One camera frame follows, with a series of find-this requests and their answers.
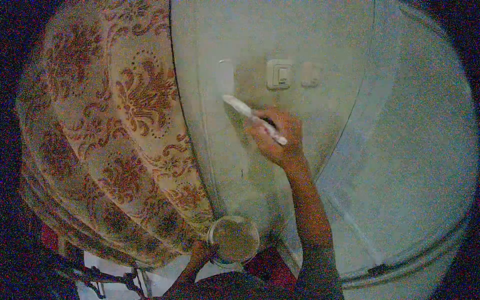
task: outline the light switch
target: light switch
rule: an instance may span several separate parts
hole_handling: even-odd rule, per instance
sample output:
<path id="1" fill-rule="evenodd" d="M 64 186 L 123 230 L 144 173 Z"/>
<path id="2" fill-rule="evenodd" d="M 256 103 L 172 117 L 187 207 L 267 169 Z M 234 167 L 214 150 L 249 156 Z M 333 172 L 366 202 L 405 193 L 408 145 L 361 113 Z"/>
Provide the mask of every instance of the light switch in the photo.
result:
<path id="1" fill-rule="evenodd" d="M 288 69 L 278 69 L 278 84 L 286 84 L 288 79 Z"/>
<path id="2" fill-rule="evenodd" d="M 286 89 L 292 84 L 292 60 L 269 60 L 266 71 L 269 89 Z"/>

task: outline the brush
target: brush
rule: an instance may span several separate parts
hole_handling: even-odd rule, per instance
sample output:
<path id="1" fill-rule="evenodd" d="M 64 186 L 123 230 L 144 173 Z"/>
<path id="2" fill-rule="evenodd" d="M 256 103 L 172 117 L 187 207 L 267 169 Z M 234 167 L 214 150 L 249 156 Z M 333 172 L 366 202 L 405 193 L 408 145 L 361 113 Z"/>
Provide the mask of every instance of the brush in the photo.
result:
<path id="1" fill-rule="evenodd" d="M 268 118 L 259 118 L 255 116 L 248 105 L 231 95 L 233 94 L 235 87 L 233 80 L 233 64 L 231 60 L 221 60 L 218 63 L 217 87 L 219 92 L 223 94 L 223 101 L 231 105 L 240 114 L 252 120 L 252 122 L 261 123 L 267 129 L 268 134 L 277 143 L 280 145 L 287 144 L 287 139 L 280 135 L 273 121 Z"/>

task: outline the white wall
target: white wall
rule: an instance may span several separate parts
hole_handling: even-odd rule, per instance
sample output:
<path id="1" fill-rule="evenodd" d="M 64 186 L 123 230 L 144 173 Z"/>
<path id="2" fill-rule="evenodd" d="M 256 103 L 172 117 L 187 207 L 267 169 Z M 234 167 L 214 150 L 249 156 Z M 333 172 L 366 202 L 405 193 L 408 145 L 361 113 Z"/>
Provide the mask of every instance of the white wall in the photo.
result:
<path id="1" fill-rule="evenodd" d="M 370 31 L 372 3 L 172 5 L 180 96 L 210 196 L 221 213 L 250 215 L 263 231 L 281 228 L 299 264 L 288 183 L 255 153 L 240 119 L 221 102 L 216 63 L 234 61 L 240 100 L 287 108 L 304 121 L 314 171 L 350 117 L 317 181 L 343 274 L 394 261 L 443 235 L 473 200 L 478 157 L 468 84 L 448 42 L 421 15 L 401 14 L 396 1 L 376 2 Z M 294 60 L 294 85 L 268 91 L 266 61 L 284 58 Z M 300 87 L 304 61 L 324 66 L 317 88 Z M 439 261 L 436 272 L 448 262 Z M 439 278 L 423 286 L 425 295 Z M 390 296 L 396 288 L 383 287 Z"/>

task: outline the curtain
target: curtain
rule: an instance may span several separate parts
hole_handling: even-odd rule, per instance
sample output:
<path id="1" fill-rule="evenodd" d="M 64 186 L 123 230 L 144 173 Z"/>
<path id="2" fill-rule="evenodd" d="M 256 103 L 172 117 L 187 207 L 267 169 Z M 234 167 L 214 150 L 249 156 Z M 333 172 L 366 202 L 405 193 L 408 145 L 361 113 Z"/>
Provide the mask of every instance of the curtain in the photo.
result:
<path id="1" fill-rule="evenodd" d="M 70 243 L 160 267 L 212 210 L 186 131 L 164 1 L 71 1 L 48 23 L 17 97 L 21 194 Z"/>

